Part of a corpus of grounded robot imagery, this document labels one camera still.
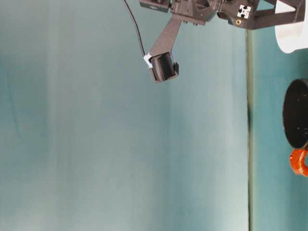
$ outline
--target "black container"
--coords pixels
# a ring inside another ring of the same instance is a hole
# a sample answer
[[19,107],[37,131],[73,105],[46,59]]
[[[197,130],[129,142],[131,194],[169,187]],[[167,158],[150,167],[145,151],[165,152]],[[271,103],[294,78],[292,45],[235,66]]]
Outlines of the black container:
[[285,94],[283,127],[290,145],[296,149],[308,145],[308,79],[294,80]]

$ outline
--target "orange handle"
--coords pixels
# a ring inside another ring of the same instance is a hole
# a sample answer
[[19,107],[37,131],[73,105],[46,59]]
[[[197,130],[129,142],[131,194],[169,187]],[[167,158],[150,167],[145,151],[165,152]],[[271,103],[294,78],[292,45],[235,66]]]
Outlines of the orange handle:
[[290,155],[290,164],[293,172],[297,175],[308,177],[308,166],[305,165],[306,149],[294,149]]

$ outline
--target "white cup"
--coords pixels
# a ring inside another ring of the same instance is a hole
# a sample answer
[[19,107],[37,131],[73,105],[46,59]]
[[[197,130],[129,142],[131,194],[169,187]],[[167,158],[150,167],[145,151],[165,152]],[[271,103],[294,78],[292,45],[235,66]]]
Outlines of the white cup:
[[[278,46],[284,53],[308,48],[308,6],[305,7],[305,20],[300,23],[275,26]],[[276,4],[276,13],[292,12],[295,9],[279,0]]]

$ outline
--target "white tape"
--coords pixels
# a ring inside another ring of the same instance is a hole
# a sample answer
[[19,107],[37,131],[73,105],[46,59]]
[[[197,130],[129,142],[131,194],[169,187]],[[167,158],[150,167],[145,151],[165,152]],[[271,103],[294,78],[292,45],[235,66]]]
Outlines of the white tape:
[[145,60],[146,64],[148,64],[149,68],[153,68],[152,63],[150,62],[150,59],[152,58],[152,56],[150,55],[150,53],[146,54],[143,59]]

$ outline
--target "black cable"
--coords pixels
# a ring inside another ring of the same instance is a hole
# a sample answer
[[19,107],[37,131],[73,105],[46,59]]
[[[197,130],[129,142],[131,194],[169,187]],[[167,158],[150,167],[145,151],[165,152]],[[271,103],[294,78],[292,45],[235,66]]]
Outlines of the black cable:
[[134,23],[134,26],[135,26],[135,28],[136,28],[136,32],[137,32],[137,36],[138,36],[138,41],[139,41],[140,50],[141,50],[142,56],[144,57],[144,56],[145,56],[145,52],[144,52],[144,48],[143,48],[143,44],[142,44],[142,39],[141,39],[141,35],[140,35],[140,31],[139,31],[137,22],[136,22],[136,20],[135,20],[135,17],[134,17],[134,15],[133,15],[133,13],[132,13],[131,10],[130,10],[130,7],[128,6],[126,0],[123,0],[123,2],[124,2],[124,5],[125,5],[125,7],[126,7],[128,13],[129,13],[129,15],[130,15],[130,17],[131,17],[133,23]]

